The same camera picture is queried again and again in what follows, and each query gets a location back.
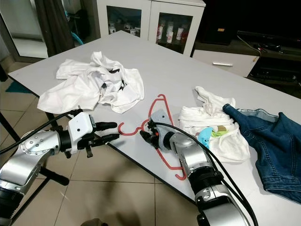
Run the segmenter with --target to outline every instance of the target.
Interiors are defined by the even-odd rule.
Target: white cloth
[[[220,137],[210,137],[209,147],[222,162],[244,162],[250,158],[249,145],[240,134],[239,125],[222,111],[225,104],[235,107],[235,99],[224,99],[196,87],[202,107],[183,107],[179,116],[180,127],[191,135],[196,135],[206,127],[224,126],[228,131]]]
[[[123,113],[144,99],[143,81],[137,69],[126,69],[101,52],[94,52],[91,60],[87,64],[66,59],[56,73],[58,80],[66,81],[43,93],[38,108],[59,114],[78,106],[93,110],[98,102]]]

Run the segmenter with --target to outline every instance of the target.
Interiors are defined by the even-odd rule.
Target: blue denim
[[[258,153],[256,168],[264,190],[301,204],[301,125],[282,112],[242,110],[226,104],[223,111],[239,124],[241,134]]]

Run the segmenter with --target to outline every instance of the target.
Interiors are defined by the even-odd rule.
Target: white table
[[[121,62],[125,68],[137,68],[144,82],[145,99],[124,114],[115,113],[109,106],[102,105],[91,112],[95,121],[115,121],[118,124],[124,122],[124,132],[133,132],[147,119],[150,105],[158,94],[165,94],[167,97],[174,123],[178,125],[177,119],[182,106],[194,107],[200,104],[196,99],[195,86],[202,86],[222,97],[234,97],[237,108],[263,108],[271,114],[283,111],[289,118],[301,123],[301,100],[125,32],[117,32],[42,60],[12,72],[9,76],[40,96],[61,82],[55,79],[55,73],[66,58],[90,62],[92,52],[100,50],[109,59]],[[121,136],[112,144],[166,184],[187,198],[194,199],[188,181],[180,181],[175,177],[181,171],[169,170],[155,149],[139,133],[131,137]],[[250,160],[242,164],[225,163],[224,166],[249,200],[259,225],[299,225],[301,205],[263,190],[255,167],[257,153],[252,148],[250,152]],[[179,164],[171,153],[165,154],[165,157],[171,165]]]

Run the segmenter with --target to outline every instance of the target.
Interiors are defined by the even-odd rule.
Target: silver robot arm
[[[200,226],[248,226],[247,218],[233,199],[223,176],[210,158],[193,139],[174,129],[156,125],[154,122],[171,124],[163,110],[155,112],[148,123],[149,132],[140,134],[148,143],[163,152],[171,150],[179,157],[195,194],[200,214]]]
[[[0,225],[5,219],[12,217],[40,170],[42,174],[42,170],[47,170],[41,166],[49,156],[64,152],[66,157],[70,158],[71,154],[78,150],[86,149],[87,157],[92,157],[91,147],[104,145],[119,138],[119,134],[109,134],[95,139],[94,133],[115,127],[115,122],[95,123],[91,115],[80,112],[69,121],[68,130],[41,130],[22,142],[0,169]],[[69,183],[63,176],[55,174],[55,177],[63,185]]]

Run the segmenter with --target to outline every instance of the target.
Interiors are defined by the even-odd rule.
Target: cabinet
[[[190,56],[204,11],[202,5],[202,1],[199,6],[152,1],[149,41]]]
[[[97,0],[100,35],[126,31],[148,39],[150,0]]]
[[[195,49],[192,58],[242,77],[247,77],[259,57]]]
[[[120,30],[190,56],[202,0],[97,0],[101,37]]]

